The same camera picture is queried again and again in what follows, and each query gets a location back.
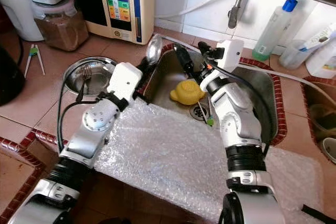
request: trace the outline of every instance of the bubble wrap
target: bubble wrap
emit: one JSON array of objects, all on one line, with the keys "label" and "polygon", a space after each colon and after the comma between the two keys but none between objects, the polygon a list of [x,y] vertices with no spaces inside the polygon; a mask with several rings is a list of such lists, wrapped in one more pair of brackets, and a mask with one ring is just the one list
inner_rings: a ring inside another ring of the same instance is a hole
[{"label": "bubble wrap", "polygon": [[[322,210],[320,167],[279,148],[266,158],[286,223],[320,223],[302,204]],[[227,164],[219,132],[203,122],[137,99],[116,120],[95,169],[217,222]]]}]

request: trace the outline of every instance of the sink drain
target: sink drain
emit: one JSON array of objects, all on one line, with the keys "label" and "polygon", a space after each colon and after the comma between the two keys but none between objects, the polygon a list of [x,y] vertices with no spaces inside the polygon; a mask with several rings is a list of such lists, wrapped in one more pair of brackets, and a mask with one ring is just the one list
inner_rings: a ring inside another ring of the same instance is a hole
[{"label": "sink drain", "polygon": [[[207,105],[204,105],[204,104],[201,104],[201,107],[203,109],[203,112],[205,114],[205,116],[207,117],[209,115],[209,107]],[[196,119],[196,120],[199,120],[199,121],[203,121],[203,114],[201,112],[201,108],[200,106],[198,106],[198,104],[194,105],[194,106],[191,106],[190,110],[190,115]]]}]

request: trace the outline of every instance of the silver robot arm segment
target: silver robot arm segment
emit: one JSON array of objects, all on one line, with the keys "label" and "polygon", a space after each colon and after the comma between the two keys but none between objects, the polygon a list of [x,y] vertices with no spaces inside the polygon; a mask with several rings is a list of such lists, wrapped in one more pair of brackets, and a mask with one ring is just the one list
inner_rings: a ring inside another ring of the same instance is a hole
[{"label": "silver robot arm segment", "polygon": [[[204,42],[198,47],[207,60],[216,61],[219,68],[232,72],[239,63],[243,43],[226,40],[212,49]],[[231,193],[225,195],[219,223],[225,224],[283,224],[284,217],[276,200],[271,175],[266,171],[261,141],[261,125],[253,112],[248,95],[231,83],[220,71],[203,63],[194,72],[193,62],[185,48],[173,47],[189,77],[208,92],[219,118],[220,135],[227,156]]]},{"label": "silver robot arm segment", "polygon": [[9,224],[68,224],[68,212],[79,197],[120,112],[133,102],[132,95],[142,72],[129,63],[119,63],[112,74],[107,94],[89,108],[82,124],[60,153],[60,160],[46,179],[41,179],[9,220]]}]

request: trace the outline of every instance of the dish soap bottle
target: dish soap bottle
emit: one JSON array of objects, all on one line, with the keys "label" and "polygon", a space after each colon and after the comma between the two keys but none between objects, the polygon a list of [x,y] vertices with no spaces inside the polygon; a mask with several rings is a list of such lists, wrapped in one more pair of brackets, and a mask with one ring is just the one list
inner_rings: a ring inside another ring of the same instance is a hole
[{"label": "dish soap bottle", "polygon": [[252,55],[257,60],[267,60],[277,45],[282,33],[288,28],[294,10],[296,0],[286,0],[281,7],[278,6],[271,16],[265,30],[262,32]]}]

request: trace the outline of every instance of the container lid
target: container lid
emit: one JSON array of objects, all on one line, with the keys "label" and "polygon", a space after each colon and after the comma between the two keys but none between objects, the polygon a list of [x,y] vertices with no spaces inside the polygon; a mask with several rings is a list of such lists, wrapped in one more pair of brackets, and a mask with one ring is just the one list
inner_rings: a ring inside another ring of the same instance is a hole
[{"label": "container lid", "polygon": [[44,19],[46,14],[60,14],[65,13],[67,16],[72,17],[77,13],[74,0],[63,0],[56,5],[47,5],[41,3],[32,3],[34,17]]},{"label": "container lid", "polygon": [[291,12],[294,10],[296,4],[298,2],[296,0],[286,0],[286,2],[284,3],[282,9],[286,12]]}]

